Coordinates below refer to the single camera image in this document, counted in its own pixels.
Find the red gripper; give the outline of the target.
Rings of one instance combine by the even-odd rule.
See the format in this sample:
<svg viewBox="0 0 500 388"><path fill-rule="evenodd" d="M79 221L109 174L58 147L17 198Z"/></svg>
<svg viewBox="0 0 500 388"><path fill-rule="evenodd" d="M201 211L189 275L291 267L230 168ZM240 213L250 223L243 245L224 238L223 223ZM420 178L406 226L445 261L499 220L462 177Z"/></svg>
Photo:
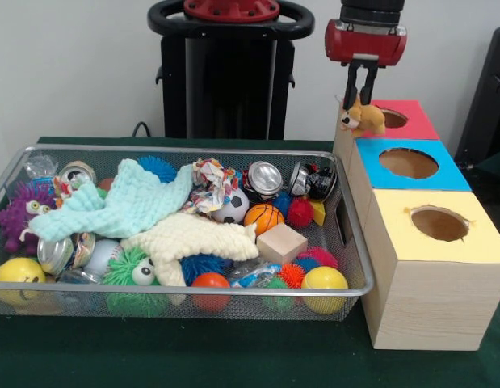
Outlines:
<svg viewBox="0 0 500 388"><path fill-rule="evenodd" d="M350 64L353 60L376 61L379 67L395 66L401 59L407 43L407 30L397 27L372 27L345 23L331 19L325 32L326 56L331 61ZM349 110L358 94L356 80L359 64L348 66L347 85L343 109ZM369 105L378 73L377 66L369 66L364 85L360 91L360 102Z"/></svg>

